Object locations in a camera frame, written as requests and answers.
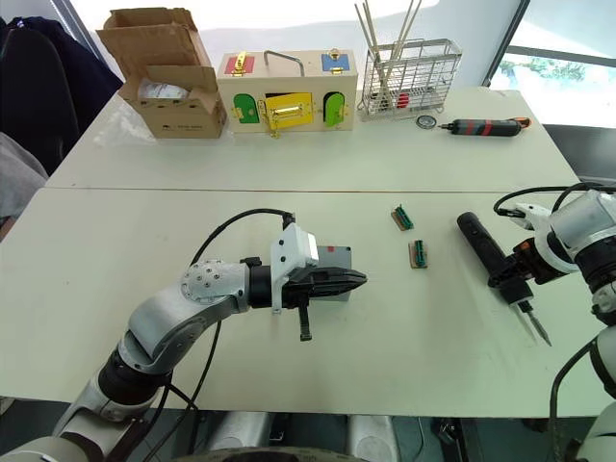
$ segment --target metal tip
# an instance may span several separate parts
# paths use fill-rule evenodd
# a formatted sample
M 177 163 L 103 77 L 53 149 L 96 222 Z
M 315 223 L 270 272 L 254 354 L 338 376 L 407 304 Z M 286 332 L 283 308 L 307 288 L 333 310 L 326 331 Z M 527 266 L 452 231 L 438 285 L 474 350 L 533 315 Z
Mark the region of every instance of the metal tip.
M 546 332 L 546 329 L 544 329 L 543 325 L 541 325 L 541 322 L 539 322 L 539 320 L 535 318 L 535 315 L 533 315 L 531 311 L 528 312 L 528 317 L 530 318 L 530 322 L 532 322 L 532 325 L 535 326 L 537 333 L 541 336 L 543 340 L 545 340 L 546 344 L 548 344 L 551 347 L 552 342 L 550 341 L 548 332 Z

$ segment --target cardboard box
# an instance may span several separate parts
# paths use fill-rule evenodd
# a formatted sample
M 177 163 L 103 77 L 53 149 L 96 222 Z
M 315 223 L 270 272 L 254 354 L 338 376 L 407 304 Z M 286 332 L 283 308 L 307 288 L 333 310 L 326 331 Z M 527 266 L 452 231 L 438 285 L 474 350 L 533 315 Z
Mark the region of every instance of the cardboard box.
M 144 75 L 151 64 L 211 66 L 191 12 L 183 8 L 112 10 L 96 31 L 124 78 Z
M 181 8 L 114 10 L 96 31 L 126 83 L 118 94 L 156 138 L 218 138 L 226 112 L 191 13 Z M 140 98 L 144 78 L 190 92 L 185 99 Z
M 212 79 L 213 70 L 199 65 L 151 65 L 149 80 L 177 85 L 185 99 L 140 98 L 141 76 L 130 77 L 118 94 L 140 115 L 156 138 L 218 138 L 226 112 Z

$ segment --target white table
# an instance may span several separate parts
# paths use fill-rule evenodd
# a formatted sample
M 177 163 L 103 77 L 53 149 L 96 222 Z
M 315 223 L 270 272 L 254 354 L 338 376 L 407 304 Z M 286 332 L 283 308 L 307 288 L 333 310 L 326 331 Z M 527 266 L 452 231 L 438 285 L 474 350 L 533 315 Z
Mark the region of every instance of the white table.
M 515 138 L 454 136 L 407 119 L 357 120 L 352 131 L 283 133 L 279 140 L 226 131 L 220 140 L 143 143 L 119 129 L 120 115 L 132 111 L 122 105 L 117 96 L 110 101 L 48 187 L 499 193 L 578 181 L 516 91 L 452 90 L 445 111 L 432 112 L 439 123 L 530 116 L 535 123 Z
M 215 226 L 270 206 L 295 211 L 321 244 L 352 246 L 353 266 L 369 282 L 347 304 L 311 304 L 309 343 L 299 341 L 296 312 L 253 310 L 225 321 L 199 406 L 546 417 L 556 371 L 603 326 L 579 275 L 533 285 L 554 347 L 497 301 L 455 219 L 476 211 L 510 249 L 528 233 L 491 212 L 498 196 L 43 189 L 0 244 L 0 395 L 73 400 L 133 309 L 182 273 Z M 399 203 L 415 230 L 392 222 Z M 279 229 L 278 218 L 248 218 L 206 255 L 267 261 Z M 409 267 L 415 239 L 428 245 L 428 269 Z M 206 332 L 177 368 L 181 388 L 193 388 L 211 339 Z M 593 415 L 609 402 L 586 359 L 567 377 L 559 411 Z

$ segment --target black tool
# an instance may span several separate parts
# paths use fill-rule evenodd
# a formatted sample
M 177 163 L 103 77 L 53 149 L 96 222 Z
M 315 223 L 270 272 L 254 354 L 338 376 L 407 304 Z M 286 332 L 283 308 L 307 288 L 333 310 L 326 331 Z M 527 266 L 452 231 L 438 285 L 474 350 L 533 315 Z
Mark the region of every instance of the black tool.
M 524 278 L 520 274 L 514 274 L 506 279 L 498 278 L 507 268 L 507 260 L 501 248 L 492 239 L 488 230 L 483 227 L 477 215 L 473 212 L 467 212 L 458 217 L 457 221 L 462 234 L 490 274 L 488 285 L 498 289 L 502 298 L 510 305 L 517 303 L 520 310 L 528 315 L 530 322 L 537 329 L 541 338 L 549 346 L 552 346 L 546 329 L 532 313 L 532 306 L 528 302 L 533 297 L 532 290 Z
M 457 118 L 451 123 L 439 126 L 450 130 L 454 135 L 515 137 L 523 128 L 530 126 L 530 119 L 528 117 L 514 117 L 507 120 Z

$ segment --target black handle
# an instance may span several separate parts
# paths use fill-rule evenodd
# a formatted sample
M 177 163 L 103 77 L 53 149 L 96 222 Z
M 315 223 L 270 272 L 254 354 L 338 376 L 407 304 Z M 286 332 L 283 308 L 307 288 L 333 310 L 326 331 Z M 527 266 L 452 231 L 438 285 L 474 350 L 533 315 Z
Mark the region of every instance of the black handle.
M 477 215 L 467 212 L 458 217 L 458 226 L 469 242 L 477 257 L 488 270 L 490 277 L 499 276 L 507 266 L 507 261 L 499 245 L 487 229 L 483 227 Z M 500 295 L 511 303 L 532 298 L 532 290 L 521 275 L 513 275 L 502 280 L 498 285 Z
M 505 256 L 477 215 L 473 212 L 462 214 L 458 217 L 458 226 L 490 276 L 497 275 L 505 265 Z
M 482 118 L 457 118 L 452 123 L 441 125 L 454 135 L 474 135 L 480 137 L 515 137 L 523 128 L 530 124 L 530 119 L 525 121 L 507 119 L 490 120 Z

